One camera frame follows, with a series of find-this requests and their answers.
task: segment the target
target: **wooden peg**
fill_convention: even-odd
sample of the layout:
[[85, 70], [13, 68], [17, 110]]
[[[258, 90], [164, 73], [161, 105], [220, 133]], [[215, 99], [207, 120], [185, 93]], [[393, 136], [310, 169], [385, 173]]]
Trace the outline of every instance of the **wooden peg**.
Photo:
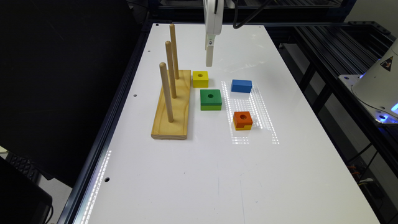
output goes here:
[[170, 41], [166, 41], [166, 54], [167, 54], [167, 66], [169, 66], [170, 88], [172, 92], [172, 98], [176, 99], [177, 93], [175, 91], [172, 43]]
[[173, 122], [173, 108], [172, 108], [172, 99], [170, 97], [170, 88], [169, 88], [169, 78], [167, 76], [167, 67], [164, 62], [160, 63], [160, 75], [162, 76], [162, 84], [163, 84], [163, 92], [164, 92], [164, 100], [167, 109], [167, 117], [169, 122]]
[[176, 42], [176, 39], [175, 39], [175, 27], [174, 27], [174, 24], [170, 24], [170, 36], [171, 36], [171, 39], [172, 39], [174, 76], [175, 76], [175, 79], [179, 79], [180, 75], [178, 74], [177, 42]]

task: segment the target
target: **white table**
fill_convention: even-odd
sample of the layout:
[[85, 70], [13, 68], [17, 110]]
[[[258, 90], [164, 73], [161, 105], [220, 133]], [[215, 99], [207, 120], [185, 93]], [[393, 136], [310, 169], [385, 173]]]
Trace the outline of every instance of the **white table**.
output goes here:
[[[153, 26], [82, 223], [379, 223], [263, 26], [223, 26], [211, 68], [204, 25], [176, 33], [180, 69], [208, 71], [222, 110], [200, 111], [192, 88], [187, 140], [150, 137], [170, 40]], [[252, 130], [235, 131], [247, 110]]]

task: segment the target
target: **square block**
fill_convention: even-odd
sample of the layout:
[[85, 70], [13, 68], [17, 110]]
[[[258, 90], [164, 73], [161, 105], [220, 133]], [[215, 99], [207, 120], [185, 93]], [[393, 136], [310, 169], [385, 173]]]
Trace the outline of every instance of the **square block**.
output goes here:
[[192, 84], [194, 88], [208, 88], [209, 76], [206, 71], [193, 71]]
[[242, 111], [234, 113], [235, 130], [250, 130], [252, 125], [253, 120], [251, 119], [250, 112]]
[[220, 90], [200, 90], [200, 106], [221, 106]]
[[240, 93], [250, 93], [252, 83], [250, 80], [232, 80], [231, 91]]

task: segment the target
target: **orange block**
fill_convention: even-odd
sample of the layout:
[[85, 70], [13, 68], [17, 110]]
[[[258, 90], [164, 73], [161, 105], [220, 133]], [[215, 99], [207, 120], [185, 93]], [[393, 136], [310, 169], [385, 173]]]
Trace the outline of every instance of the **orange block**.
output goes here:
[[234, 124], [235, 128], [244, 128], [246, 125], [251, 126], [253, 124], [253, 120], [251, 119], [250, 112], [235, 112]]

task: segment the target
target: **blue block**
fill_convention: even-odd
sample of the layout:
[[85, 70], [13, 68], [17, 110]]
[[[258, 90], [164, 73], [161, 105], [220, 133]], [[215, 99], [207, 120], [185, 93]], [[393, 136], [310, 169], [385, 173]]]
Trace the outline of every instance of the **blue block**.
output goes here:
[[231, 91], [250, 93], [252, 84], [250, 80], [232, 80]]

